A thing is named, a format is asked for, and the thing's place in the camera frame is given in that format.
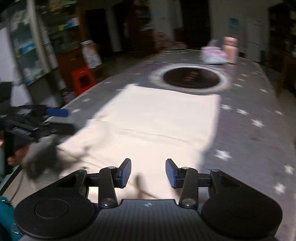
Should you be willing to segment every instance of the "white pillar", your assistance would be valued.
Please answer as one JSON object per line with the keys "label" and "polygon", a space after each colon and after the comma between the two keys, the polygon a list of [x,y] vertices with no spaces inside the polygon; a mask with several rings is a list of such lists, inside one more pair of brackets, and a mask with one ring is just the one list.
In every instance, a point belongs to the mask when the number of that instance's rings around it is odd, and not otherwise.
{"label": "white pillar", "polygon": [[112,50],[113,52],[122,51],[113,7],[110,6],[105,8],[105,14],[106,14],[106,21],[107,21],[110,40],[111,40]]}
{"label": "white pillar", "polygon": [[173,40],[174,29],[170,21],[168,0],[151,0],[150,10],[154,24],[154,35],[163,32]]}

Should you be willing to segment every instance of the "gray tablecloth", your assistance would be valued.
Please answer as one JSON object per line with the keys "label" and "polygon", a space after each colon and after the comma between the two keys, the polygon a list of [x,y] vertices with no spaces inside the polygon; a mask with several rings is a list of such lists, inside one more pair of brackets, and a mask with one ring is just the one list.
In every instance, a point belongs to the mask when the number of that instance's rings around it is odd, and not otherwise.
{"label": "gray tablecloth", "polygon": [[[69,103],[72,115],[53,121],[75,123],[82,128],[100,108],[125,85],[161,88],[149,75],[174,63],[202,64],[200,52],[161,53],[133,68],[99,83]],[[217,135],[204,154],[203,173],[220,169],[276,200],[283,210],[283,221],[276,237],[293,240],[295,235],[295,149],[272,86],[261,67],[239,58],[236,65],[216,66],[231,76],[231,87],[219,92],[221,111]]]}

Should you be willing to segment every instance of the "doorway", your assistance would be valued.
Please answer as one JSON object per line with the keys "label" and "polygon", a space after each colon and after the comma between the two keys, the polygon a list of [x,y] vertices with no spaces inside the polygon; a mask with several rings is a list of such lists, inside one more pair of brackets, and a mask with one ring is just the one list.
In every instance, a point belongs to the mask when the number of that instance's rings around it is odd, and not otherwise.
{"label": "doorway", "polygon": [[85,12],[85,18],[89,27],[91,39],[98,46],[100,56],[106,57],[112,55],[111,40],[106,21],[105,9],[91,9]]}
{"label": "doorway", "polygon": [[208,0],[180,0],[183,38],[189,48],[199,49],[211,39]]}

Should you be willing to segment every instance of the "round black disc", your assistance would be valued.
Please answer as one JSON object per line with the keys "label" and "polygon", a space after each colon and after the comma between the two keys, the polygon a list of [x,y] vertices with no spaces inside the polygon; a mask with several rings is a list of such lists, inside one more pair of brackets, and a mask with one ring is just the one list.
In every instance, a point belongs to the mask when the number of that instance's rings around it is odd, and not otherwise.
{"label": "round black disc", "polygon": [[164,74],[163,79],[170,85],[188,89],[210,88],[220,82],[219,76],[212,71],[192,67],[172,69]]}
{"label": "round black disc", "polygon": [[60,239],[87,227],[94,215],[90,200],[69,188],[55,188],[22,200],[15,208],[14,218],[23,235]]}
{"label": "round black disc", "polygon": [[279,227],[282,210],[274,200],[259,192],[232,189],[208,199],[202,208],[202,217],[223,235],[260,239]]}

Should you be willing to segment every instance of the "blue handle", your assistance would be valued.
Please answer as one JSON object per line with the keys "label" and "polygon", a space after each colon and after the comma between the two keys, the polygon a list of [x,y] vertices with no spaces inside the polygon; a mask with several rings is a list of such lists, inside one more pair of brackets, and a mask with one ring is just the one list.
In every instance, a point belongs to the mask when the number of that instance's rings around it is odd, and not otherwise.
{"label": "blue handle", "polygon": [[59,117],[69,116],[69,111],[67,109],[48,108],[45,112],[49,116],[59,116]]}

